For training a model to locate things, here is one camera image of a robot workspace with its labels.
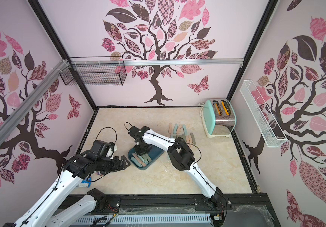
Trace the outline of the green fruit knife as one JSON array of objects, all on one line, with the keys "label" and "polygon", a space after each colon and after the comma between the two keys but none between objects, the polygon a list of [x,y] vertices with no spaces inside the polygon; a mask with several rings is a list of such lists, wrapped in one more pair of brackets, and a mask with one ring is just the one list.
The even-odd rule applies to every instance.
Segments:
[{"label": "green fruit knife", "polygon": [[188,134],[188,131],[187,131],[187,127],[186,127],[186,125],[184,124],[184,125],[182,126],[182,128],[183,128],[183,132],[184,132],[184,134],[187,135],[187,134]]},{"label": "green fruit knife", "polygon": [[173,133],[177,134],[179,132],[179,124],[175,124],[174,129],[173,129]]}]

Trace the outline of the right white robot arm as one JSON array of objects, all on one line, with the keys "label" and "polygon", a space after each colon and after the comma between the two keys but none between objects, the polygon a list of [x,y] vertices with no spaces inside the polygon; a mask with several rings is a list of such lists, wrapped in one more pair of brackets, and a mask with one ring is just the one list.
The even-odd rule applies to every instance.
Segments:
[{"label": "right white robot arm", "polygon": [[222,191],[203,173],[193,151],[183,138],[168,138],[147,126],[141,129],[132,126],[128,129],[128,134],[134,139],[136,143],[134,149],[139,155],[147,154],[154,147],[166,151],[172,165],[177,170],[187,173],[195,181],[211,206],[222,205],[224,200]]}]

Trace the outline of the teal plastic storage box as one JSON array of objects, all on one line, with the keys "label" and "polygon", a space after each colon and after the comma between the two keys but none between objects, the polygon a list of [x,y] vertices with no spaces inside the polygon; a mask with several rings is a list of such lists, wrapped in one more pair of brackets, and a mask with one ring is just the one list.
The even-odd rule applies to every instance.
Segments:
[{"label": "teal plastic storage box", "polygon": [[[140,170],[145,170],[147,169],[149,166],[151,166],[153,164],[153,162],[155,162],[162,154],[164,153],[164,150],[163,149],[160,149],[156,146],[152,146],[152,149],[150,150],[149,153],[147,154],[144,154],[144,155],[137,155],[135,153],[135,149],[132,148],[129,152],[128,152],[128,159],[129,161],[132,162],[132,164],[140,169]],[[147,166],[146,167],[143,167],[143,168],[139,168],[135,165],[135,163],[131,160],[132,156],[133,155],[137,155],[138,157],[140,157],[141,160],[143,160]]]}]

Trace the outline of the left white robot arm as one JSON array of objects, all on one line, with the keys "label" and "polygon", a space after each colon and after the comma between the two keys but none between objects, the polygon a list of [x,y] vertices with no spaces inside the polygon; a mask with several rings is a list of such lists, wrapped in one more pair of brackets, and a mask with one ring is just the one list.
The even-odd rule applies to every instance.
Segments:
[{"label": "left white robot arm", "polygon": [[4,226],[68,227],[93,210],[104,211],[108,208],[106,194],[94,188],[64,211],[54,214],[68,195],[102,164],[102,160],[93,161],[81,155],[72,157],[39,200],[14,223],[7,222]]}]

